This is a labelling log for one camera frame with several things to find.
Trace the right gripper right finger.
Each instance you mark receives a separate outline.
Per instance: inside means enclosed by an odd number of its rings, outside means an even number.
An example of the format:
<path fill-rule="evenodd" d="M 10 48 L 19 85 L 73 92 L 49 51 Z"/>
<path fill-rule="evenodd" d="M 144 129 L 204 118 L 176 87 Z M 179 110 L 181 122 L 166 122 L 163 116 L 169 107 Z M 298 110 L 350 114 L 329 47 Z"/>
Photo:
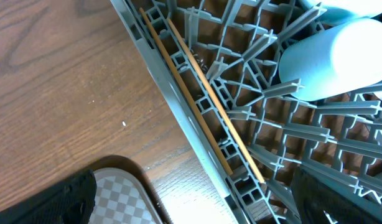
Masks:
<path fill-rule="evenodd" d="M 302 166 L 294 171 L 291 190 L 302 223 L 382 223 L 382 207 L 363 199 Z"/>

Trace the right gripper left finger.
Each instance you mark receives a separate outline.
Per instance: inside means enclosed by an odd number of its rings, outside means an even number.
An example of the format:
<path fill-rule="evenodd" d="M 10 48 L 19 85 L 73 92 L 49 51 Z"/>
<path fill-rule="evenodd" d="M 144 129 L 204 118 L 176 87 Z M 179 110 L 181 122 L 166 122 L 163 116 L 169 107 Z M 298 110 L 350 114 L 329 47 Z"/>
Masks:
<path fill-rule="evenodd" d="M 84 170 L 0 212 L 0 224 L 89 223 L 97 184 Z"/>

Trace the wooden chopstick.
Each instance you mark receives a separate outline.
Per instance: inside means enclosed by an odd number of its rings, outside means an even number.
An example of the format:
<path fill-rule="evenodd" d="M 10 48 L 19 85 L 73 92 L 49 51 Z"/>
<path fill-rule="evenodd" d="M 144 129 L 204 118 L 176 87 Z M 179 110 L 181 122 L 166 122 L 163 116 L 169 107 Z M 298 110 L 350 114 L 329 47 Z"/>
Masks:
<path fill-rule="evenodd" d="M 208 80 L 206 79 L 205 75 L 203 74 L 202 69 L 199 67 L 197 61 L 195 60 L 195 58 L 192 55 L 191 51 L 189 50 L 189 48 L 187 47 L 187 45 L 183 41 L 181 35 L 179 34 L 178 30 L 176 29 L 176 27 L 173 24 L 173 22 L 171 21 L 171 19 L 167 18 L 166 20 L 168 22 L 168 25 L 172 29 L 174 35 L 176 36 L 177 40 L 179 41 L 180 46 L 182 47 L 183 51 L 185 52 L 186 56 L 188 57 L 191 65 L 193 66 L 194 70 L 196 71 L 196 73 L 197 73 L 199 79 L 201 80 L 203 86 L 208 91 L 209 97 L 213 101 L 213 104 L 216 106 L 216 108 L 217 108 L 221 118 L 224 120 L 226 126 L 228 127 L 229 132 L 231 133 L 233 139 L 237 143 L 237 145 L 238 145 L 242 155 L 244 156 L 244 158 L 246 159 L 247 163 L 249 164 L 251 171 L 253 172 L 253 174 L 255 175 L 257 180 L 259 181 L 259 183 L 264 184 L 265 180 L 263 178 L 263 175 L 259 171 L 256 163 L 254 162 L 254 160 L 251 157 L 250 153 L 248 152 L 245 144 L 243 143 L 242 139 L 240 138 L 240 135 L 238 134 L 238 132 L 235 129 L 235 127 L 233 126 L 232 122 L 230 121 L 226 111 L 224 110 L 224 108 L 221 105 L 220 100 L 216 96 L 216 94 L 213 91 L 212 87 L 210 86 Z"/>
<path fill-rule="evenodd" d="M 164 44 L 160 40 L 156 30 L 154 29 L 153 25 L 151 24 L 147 14 L 145 13 L 144 9 L 141 7 L 139 8 L 139 12 L 141 13 L 143 19 L 145 20 L 146 25 L 152 34 L 153 39 L 155 40 L 164 60 L 168 64 L 169 69 L 171 70 L 178 86 L 180 87 L 182 94 L 185 96 L 185 99 L 187 100 L 188 105 L 190 106 L 191 110 L 193 111 L 193 113 L 194 113 L 194 115 L 198 121 L 198 124 L 200 125 L 204 135 L 206 136 L 208 142 L 210 143 L 212 149 L 214 150 L 220 164 L 223 166 L 223 169 L 227 175 L 232 175 L 233 172 L 232 172 L 231 167 L 227 163 L 227 160 L 225 159 L 224 155 L 222 154 L 221 149 L 219 148 L 217 142 L 215 141 L 215 138 L 214 138 L 212 132 L 210 131 L 207 123 L 205 122 L 202 114 L 200 113 L 199 108 L 195 104 L 190 92 L 188 91 L 188 88 L 186 87 L 186 85 L 185 85 L 183 79 L 181 78 L 178 70 L 176 69 L 176 66 L 173 63 L 169 53 L 167 52 L 166 48 L 164 47 Z"/>

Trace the light blue cup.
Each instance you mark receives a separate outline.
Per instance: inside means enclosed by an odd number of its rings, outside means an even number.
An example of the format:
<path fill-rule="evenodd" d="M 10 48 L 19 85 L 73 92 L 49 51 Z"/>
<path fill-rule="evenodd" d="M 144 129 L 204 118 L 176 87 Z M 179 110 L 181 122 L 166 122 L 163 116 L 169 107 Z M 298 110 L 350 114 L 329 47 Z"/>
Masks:
<path fill-rule="evenodd" d="M 279 61 L 281 82 L 300 80 L 303 101 L 357 90 L 382 81 L 382 22 L 356 19 L 288 47 Z"/>

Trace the light blue bowl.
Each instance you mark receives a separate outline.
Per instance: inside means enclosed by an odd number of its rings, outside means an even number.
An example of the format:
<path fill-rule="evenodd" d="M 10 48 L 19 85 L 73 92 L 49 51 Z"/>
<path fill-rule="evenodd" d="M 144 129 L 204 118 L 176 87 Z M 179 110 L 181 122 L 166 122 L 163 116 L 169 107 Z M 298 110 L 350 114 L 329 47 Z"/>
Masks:
<path fill-rule="evenodd" d="M 321 3 L 327 11 L 319 21 L 329 26 L 337 26 L 359 18 L 372 18 L 382 13 L 382 0 L 299 0 L 305 9 Z"/>

